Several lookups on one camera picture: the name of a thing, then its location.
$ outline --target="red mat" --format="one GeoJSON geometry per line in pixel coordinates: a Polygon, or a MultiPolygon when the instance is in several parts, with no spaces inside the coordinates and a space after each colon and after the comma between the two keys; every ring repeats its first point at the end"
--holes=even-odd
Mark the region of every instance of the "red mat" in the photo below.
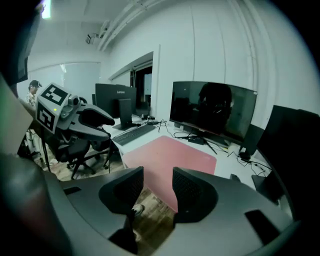
{"type": "Polygon", "coordinates": [[[178,202],[172,188],[173,167],[214,174],[217,159],[167,136],[161,136],[123,155],[129,168],[143,166],[144,184],[175,212],[178,202]]]}

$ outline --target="floor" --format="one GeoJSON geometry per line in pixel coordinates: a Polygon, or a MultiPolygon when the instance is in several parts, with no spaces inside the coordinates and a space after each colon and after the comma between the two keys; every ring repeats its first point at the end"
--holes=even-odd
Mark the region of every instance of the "floor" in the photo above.
{"type": "MultiPolygon", "coordinates": [[[[94,150],[90,149],[88,154],[94,153],[94,150]]],[[[103,168],[106,157],[107,155],[102,155],[99,160],[92,158],[86,162],[96,171],[96,174],[92,174],[90,170],[81,166],[74,176],[75,179],[108,174],[109,170],[103,168]]],[[[47,167],[41,164],[39,159],[36,159],[35,162],[38,165],[42,165],[44,170],[47,170],[47,167]]],[[[120,156],[114,154],[110,161],[110,172],[117,172],[123,170],[123,168],[120,156]]],[[[72,169],[67,168],[67,163],[59,162],[53,164],[50,166],[50,170],[56,174],[60,181],[69,181],[71,179],[72,169]]],[[[147,187],[143,188],[136,203],[145,207],[143,213],[133,221],[133,232],[136,235],[138,255],[150,256],[173,231],[174,211],[158,199],[147,187]]]]}

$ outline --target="white desk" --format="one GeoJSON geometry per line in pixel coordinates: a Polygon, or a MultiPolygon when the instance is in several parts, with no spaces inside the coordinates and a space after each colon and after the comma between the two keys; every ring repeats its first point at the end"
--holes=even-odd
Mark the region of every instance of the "white desk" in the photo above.
{"type": "MultiPolygon", "coordinates": [[[[115,125],[120,124],[120,119],[117,118],[114,120],[115,121],[115,125]]],[[[132,122],[138,122],[140,121],[139,118],[137,117],[133,117],[132,118],[132,122]]],[[[175,132],[178,132],[177,130],[174,129],[174,123],[173,122],[167,122],[166,124],[168,131],[173,135],[175,132]]],[[[111,134],[111,138],[123,133],[124,131],[121,130],[117,130],[117,129],[113,129],[112,126],[108,126],[108,125],[104,125],[103,129],[105,129],[108,133],[111,134]]],[[[129,142],[126,145],[119,145],[115,142],[115,145],[118,147],[121,158],[125,153],[128,153],[130,151],[133,151],[141,146],[143,146],[146,143],[149,143],[161,136],[168,136],[170,138],[171,135],[167,132],[167,129],[165,126],[162,126],[160,128],[160,132],[158,132],[158,128],[148,132],[147,134],[129,142]]],[[[214,171],[214,175],[216,176],[220,176],[223,178],[230,178],[230,174],[235,174],[239,177],[240,181],[246,185],[248,185],[249,187],[255,189],[255,185],[254,182],[251,178],[252,175],[254,175],[254,172],[251,169],[251,166],[248,164],[246,167],[242,166],[238,161],[237,161],[237,157],[236,155],[233,153],[231,154],[229,157],[228,154],[226,152],[223,151],[219,151],[219,147],[217,145],[214,145],[213,143],[210,143],[210,145],[212,145],[212,147],[215,149],[215,151],[217,152],[217,154],[215,154],[209,147],[208,145],[199,145],[199,144],[195,144],[195,143],[191,143],[188,142],[187,139],[177,139],[177,138],[172,138],[174,140],[178,140],[181,143],[184,143],[194,149],[200,150],[204,153],[207,153],[211,156],[214,156],[216,158],[216,167],[215,167],[215,171],[214,171]]],[[[259,160],[259,159],[255,159],[255,158],[251,158],[252,161],[258,162],[258,163],[262,163],[264,165],[266,165],[265,162],[259,160]]],[[[270,173],[270,170],[267,169],[266,167],[261,166],[264,170],[265,170],[265,175],[267,176],[270,173]]],[[[258,168],[257,166],[252,166],[253,170],[256,172],[256,174],[259,174],[260,172],[262,172],[262,170],[260,168],[258,168]]]]}

